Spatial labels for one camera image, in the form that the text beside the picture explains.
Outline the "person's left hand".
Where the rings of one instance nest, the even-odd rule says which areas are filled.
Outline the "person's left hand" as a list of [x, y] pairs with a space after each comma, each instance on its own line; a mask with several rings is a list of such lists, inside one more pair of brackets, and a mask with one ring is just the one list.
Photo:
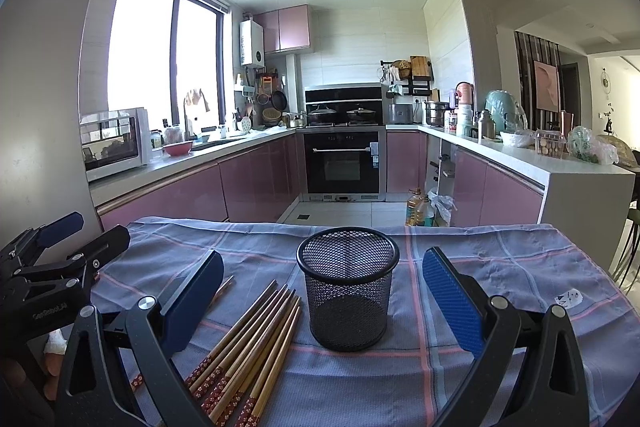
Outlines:
[[33, 340], [2, 340], [1, 376], [12, 390], [31, 387], [47, 405], [54, 404], [66, 348], [61, 329]]

